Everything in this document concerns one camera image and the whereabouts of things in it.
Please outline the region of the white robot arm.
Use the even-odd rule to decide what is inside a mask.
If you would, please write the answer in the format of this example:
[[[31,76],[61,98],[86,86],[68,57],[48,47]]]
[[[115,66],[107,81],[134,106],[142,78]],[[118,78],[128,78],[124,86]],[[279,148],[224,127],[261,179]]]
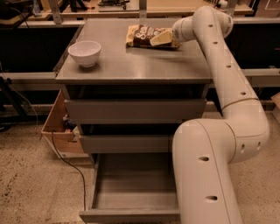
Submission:
[[[225,42],[233,24],[228,14],[203,6],[172,27],[178,42],[198,42],[222,113],[183,122],[173,136],[181,224],[242,224],[228,165],[254,157],[270,137],[263,106]]]

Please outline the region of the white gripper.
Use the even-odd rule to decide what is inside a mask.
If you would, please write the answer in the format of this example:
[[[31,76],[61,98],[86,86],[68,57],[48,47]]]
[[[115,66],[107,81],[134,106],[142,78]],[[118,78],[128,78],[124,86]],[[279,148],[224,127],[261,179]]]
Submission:
[[[159,33],[157,36],[150,39],[150,44],[152,46],[170,44],[173,41],[173,37],[178,42],[194,40],[195,36],[193,33],[193,19],[191,17],[181,18],[174,23],[172,26],[172,31],[166,30]]]

